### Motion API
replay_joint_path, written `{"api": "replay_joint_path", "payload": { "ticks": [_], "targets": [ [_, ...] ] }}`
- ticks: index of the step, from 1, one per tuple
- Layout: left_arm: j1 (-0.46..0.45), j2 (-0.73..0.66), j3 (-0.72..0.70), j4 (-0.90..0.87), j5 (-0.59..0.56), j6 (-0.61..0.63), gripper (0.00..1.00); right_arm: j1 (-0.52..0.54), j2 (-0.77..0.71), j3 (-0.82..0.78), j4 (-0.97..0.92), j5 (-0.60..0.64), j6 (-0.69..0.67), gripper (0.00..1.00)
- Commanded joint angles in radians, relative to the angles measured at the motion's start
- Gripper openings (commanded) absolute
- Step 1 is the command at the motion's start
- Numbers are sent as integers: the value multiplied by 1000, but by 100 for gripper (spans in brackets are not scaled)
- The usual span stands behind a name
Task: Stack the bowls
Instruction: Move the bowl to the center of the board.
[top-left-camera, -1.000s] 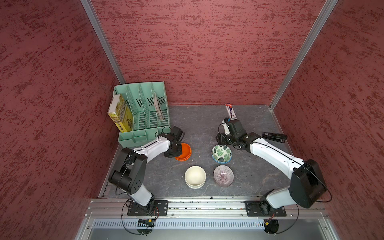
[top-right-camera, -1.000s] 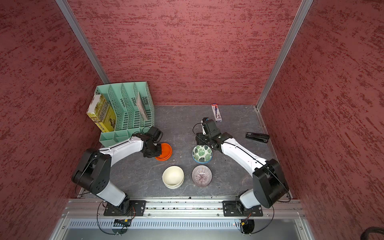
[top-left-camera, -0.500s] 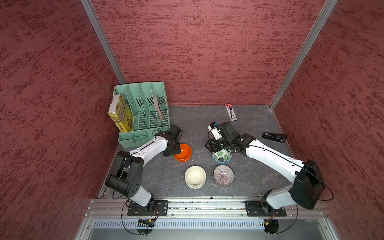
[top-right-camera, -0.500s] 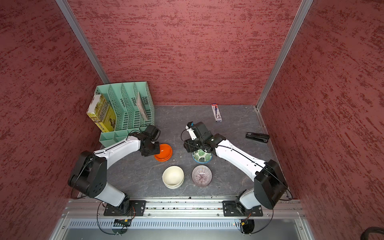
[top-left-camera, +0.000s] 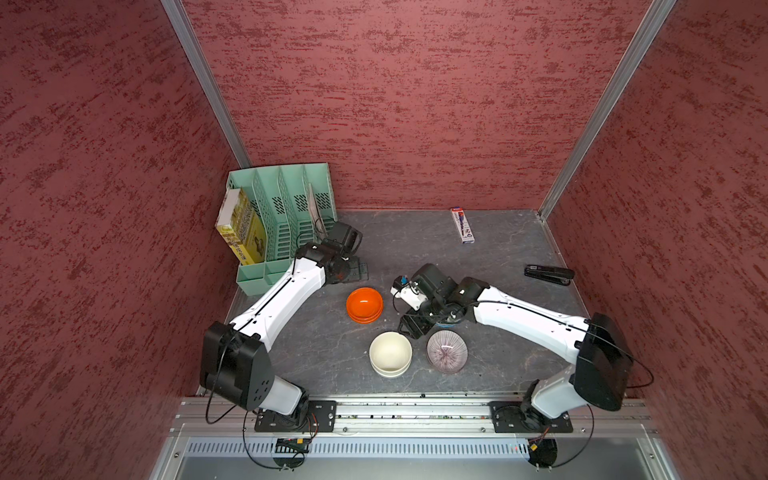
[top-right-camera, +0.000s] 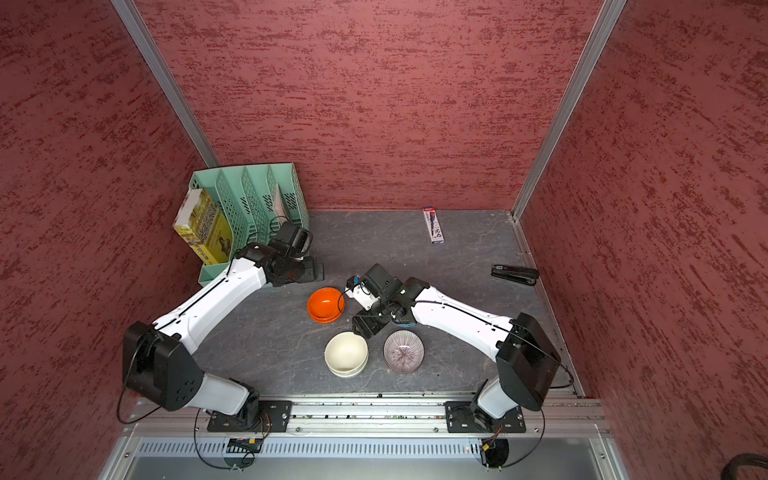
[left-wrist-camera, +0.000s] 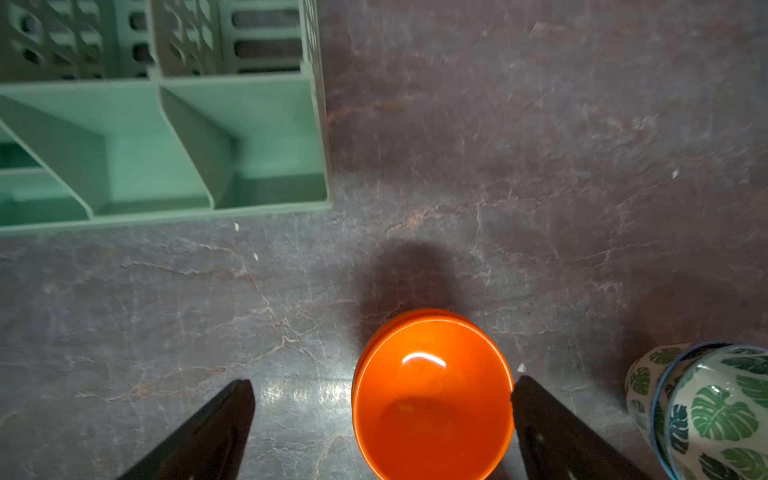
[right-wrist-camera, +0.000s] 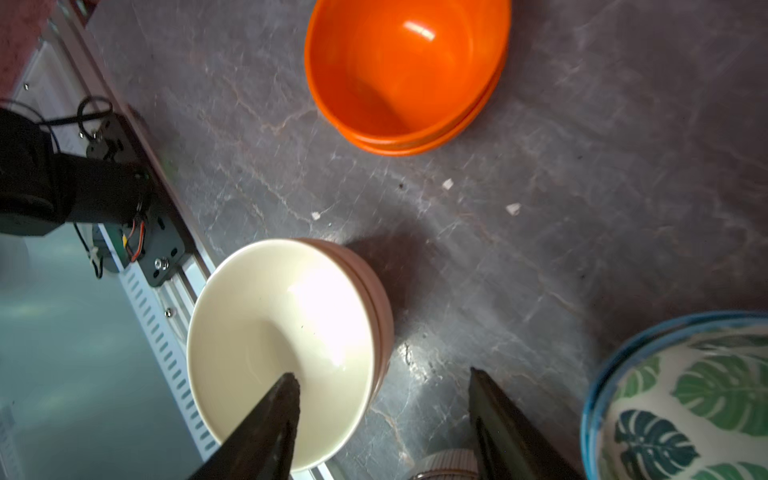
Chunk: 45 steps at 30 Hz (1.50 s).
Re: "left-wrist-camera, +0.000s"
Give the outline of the small green leaf bowl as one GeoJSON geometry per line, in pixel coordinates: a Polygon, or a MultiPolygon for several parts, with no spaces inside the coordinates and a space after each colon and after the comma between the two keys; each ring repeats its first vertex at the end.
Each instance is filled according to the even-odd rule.
{"type": "Polygon", "coordinates": [[[696,347],[663,376],[654,448],[672,479],[767,477],[767,350],[696,347]]]}

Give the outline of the small orange bowl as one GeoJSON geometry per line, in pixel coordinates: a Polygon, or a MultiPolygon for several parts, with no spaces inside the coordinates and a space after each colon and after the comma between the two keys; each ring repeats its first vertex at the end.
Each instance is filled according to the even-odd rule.
{"type": "Polygon", "coordinates": [[[377,478],[486,479],[501,463],[514,379],[480,330],[422,320],[377,342],[351,387],[355,440],[377,478]]]}

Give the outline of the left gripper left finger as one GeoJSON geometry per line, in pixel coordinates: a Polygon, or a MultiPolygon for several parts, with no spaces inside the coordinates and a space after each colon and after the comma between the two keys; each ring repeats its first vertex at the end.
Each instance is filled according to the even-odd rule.
{"type": "Polygon", "coordinates": [[[251,382],[234,380],[121,477],[235,479],[254,411],[251,382]]]}

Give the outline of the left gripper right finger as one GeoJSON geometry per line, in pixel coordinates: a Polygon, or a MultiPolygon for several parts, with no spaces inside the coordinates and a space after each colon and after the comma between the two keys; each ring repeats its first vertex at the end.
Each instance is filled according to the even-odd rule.
{"type": "Polygon", "coordinates": [[[648,477],[532,377],[515,383],[511,405],[530,479],[648,477]]]}

